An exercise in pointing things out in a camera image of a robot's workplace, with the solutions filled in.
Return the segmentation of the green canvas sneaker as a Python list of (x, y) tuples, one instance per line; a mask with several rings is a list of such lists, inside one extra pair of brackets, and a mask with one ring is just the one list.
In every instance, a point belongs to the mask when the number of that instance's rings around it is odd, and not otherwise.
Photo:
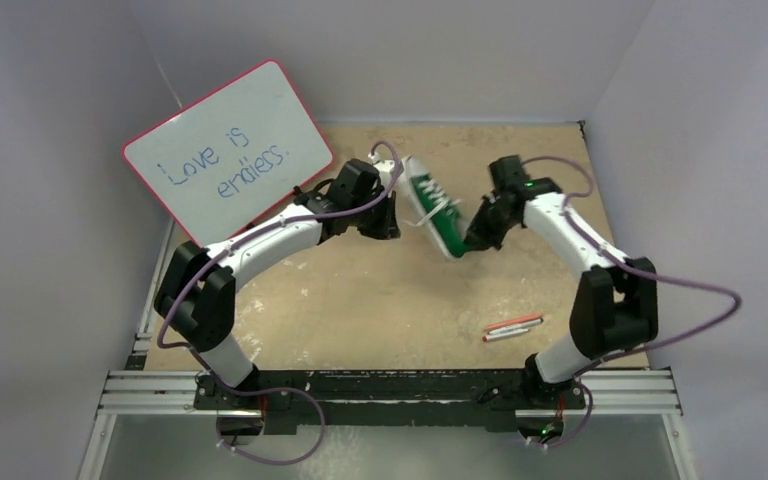
[(401, 159), (403, 173), (398, 178), (399, 192), (408, 199), (418, 220), (414, 227), (426, 227), (443, 256), (463, 257), (468, 222), (461, 213), (459, 199), (452, 198), (425, 165), (414, 156)]

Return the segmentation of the white shoelace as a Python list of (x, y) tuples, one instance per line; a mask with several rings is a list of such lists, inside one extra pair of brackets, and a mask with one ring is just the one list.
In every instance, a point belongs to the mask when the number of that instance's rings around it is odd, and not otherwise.
[(453, 213), (455, 206), (461, 202), (461, 199), (449, 196), (430, 175), (412, 177), (410, 182), (421, 214), (414, 227), (429, 223), (440, 212)]

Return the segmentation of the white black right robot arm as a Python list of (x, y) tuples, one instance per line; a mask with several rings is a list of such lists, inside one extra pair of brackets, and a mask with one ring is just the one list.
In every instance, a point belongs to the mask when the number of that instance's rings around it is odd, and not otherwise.
[(576, 375), (614, 353), (625, 353), (658, 334), (655, 268), (605, 241), (572, 208), (570, 195), (550, 178), (533, 178), (518, 155), (489, 164), (493, 183), (466, 230), (471, 251), (500, 249), (509, 230), (543, 238), (578, 278), (568, 331), (530, 355), (522, 370), (526, 396), (548, 397)]

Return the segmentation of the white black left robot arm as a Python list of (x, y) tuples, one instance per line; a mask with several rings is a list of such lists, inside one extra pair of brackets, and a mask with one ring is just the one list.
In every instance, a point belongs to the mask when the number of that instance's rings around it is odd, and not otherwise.
[(154, 299), (163, 323), (156, 342), (179, 346), (240, 396), (259, 392), (259, 370), (233, 338), (236, 295), (258, 275), (286, 258), (354, 228), (375, 240), (400, 235), (395, 186), (401, 161), (367, 163), (352, 159), (334, 178), (310, 190), (296, 187), (292, 202), (264, 223), (228, 240), (200, 247), (192, 241), (174, 252)]

